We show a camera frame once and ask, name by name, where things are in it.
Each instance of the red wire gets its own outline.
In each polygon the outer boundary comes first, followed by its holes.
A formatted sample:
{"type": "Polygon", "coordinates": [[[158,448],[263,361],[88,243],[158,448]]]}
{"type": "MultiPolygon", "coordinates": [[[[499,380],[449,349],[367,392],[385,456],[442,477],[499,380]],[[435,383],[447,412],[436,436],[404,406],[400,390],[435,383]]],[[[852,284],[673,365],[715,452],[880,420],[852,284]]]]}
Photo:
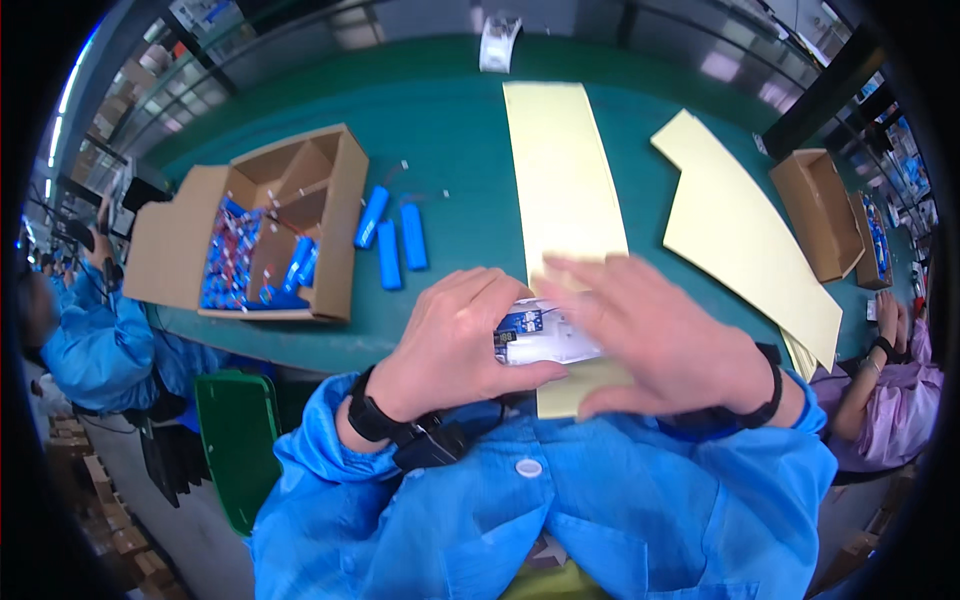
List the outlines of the red wire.
{"type": "Polygon", "coordinates": [[[290,222],[287,221],[286,219],[283,219],[282,217],[277,216],[277,217],[276,217],[276,221],[277,221],[278,223],[280,223],[281,225],[283,225],[284,227],[286,227],[286,228],[288,228],[288,229],[292,229],[293,232],[294,232],[296,235],[301,235],[301,236],[303,236],[303,237],[306,237],[306,233],[304,233],[303,231],[300,231],[299,229],[295,228],[295,227],[294,227],[293,225],[291,225],[290,222]]]}
{"type": "Polygon", "coordinates": [[[390,180],[394,178],[394,175],[396,175],[396,170],[397,170],[397,169],[402,169],[402,168],[403,168],[403,163],[402,163],[402,162],[398,162],[397,164],[395,164],[395,165],[390,169],[390,171],[387,172],[387,177],[385,177],[385,178],[383,179],[383,187],[387,187],[387,184],[390,183],[390,180]]]}

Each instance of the pink jacket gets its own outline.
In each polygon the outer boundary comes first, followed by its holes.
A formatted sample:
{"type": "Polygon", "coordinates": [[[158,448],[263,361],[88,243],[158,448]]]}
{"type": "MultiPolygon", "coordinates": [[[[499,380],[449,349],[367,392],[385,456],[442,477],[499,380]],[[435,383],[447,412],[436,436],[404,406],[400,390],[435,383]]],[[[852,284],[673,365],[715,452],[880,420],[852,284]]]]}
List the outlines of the pink jacket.
{"type": "MultiPolygon", "coordinates": [[[[837,458],[840,470],[875,471],[899,467],[924,449],[937,419],[944,374],[930,364],[930,334],[926,322],[913,325],[910,352],[913,362],[887,365],[880,373],[874,392],[867,401],[867,418],[855,442],[831,436],[828,447],[837,458]]],[[[817,403],[832,420],[851,379],[833,366],[813,375],[810,385],[817,403]]]]}

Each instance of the white device casing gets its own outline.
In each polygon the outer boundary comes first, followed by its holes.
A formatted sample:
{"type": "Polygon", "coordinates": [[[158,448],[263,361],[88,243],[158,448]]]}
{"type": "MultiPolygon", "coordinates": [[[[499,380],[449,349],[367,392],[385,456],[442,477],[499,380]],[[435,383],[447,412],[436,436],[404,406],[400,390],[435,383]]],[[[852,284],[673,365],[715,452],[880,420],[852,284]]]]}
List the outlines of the white device casing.
{"type": "Polygon", "coordinates": [[[542,311],[543,330],[518,333],[516,340],[507,343],[506,356],[498,354],[498,360],[506,365],[528,365],[539,360],[566,365],[603,356],[600,345],[574,327],[550,300],[518,300],[507,314],[537,309],[542,311]]]}

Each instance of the person in pink jacket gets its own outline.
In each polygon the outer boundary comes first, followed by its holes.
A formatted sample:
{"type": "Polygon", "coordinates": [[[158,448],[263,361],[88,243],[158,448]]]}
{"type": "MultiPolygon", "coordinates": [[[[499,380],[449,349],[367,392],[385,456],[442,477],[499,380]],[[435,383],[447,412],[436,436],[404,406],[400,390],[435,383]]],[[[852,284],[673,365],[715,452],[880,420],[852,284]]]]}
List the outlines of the person in pink jacket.
{"type": "Polygon", "coordinates": [[[841,471],[901,467],[930,439],[944,374],[930,362],[925,313],[921,309],[914,320],[908,342],[906,307],[879,292],[879,337],[853,377],[837,365],[814,373],[810,385],[828,417],[825,442],[841,471]]]}

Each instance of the hand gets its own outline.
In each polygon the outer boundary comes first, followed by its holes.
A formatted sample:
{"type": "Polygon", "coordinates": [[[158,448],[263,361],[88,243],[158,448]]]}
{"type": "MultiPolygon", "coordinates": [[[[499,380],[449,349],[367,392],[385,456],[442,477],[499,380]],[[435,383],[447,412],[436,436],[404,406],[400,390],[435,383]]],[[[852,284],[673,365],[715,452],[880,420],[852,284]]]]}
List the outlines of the hand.
{"type": "Polygon", "coordinates": [[[894,350],[900,354],[906,352],[906,344],[908,341],[906,328],[906,306],[897,302],[897,341],[894,343],[894,350]]]}
{"type": "Polygon", "coordinates": [[[753,340],[714,320],[645,261],[609,255],[606,262],[545,262],[550,277],[537,278],[536,287],[634,376],[633,386],[592,392],[579,418],[609,411],[678,414],[709,406],[749,414],[770,401],[773,375],[753,340]],[[559,283],[562,275],[592,292],[572,292],[559,283]]]}
{"type": "Polygon", "coordinates": [[[96,228],[89,228],[93,234],[93,252],[84,248],[84,256],[94,269],[102,270],[104,261],[108,258],[116,262],[113,257],[113,246],[110,240],[96,228]]]}
{"type": "Polygon", "coordinates": [[[892,346],[897,341],[897,300],[886,290],[876,293],[876,328],[892,346]]]}
{"type": "Polygon", "coordinates": [[[394,353],[373,369],[368,396],[387,417],[405,422],[566,377],[559,363],[507,367],[494,357],[496,326],[515,301],[531,296],[500,269],[444,277],[420,294],[394,353]]]}

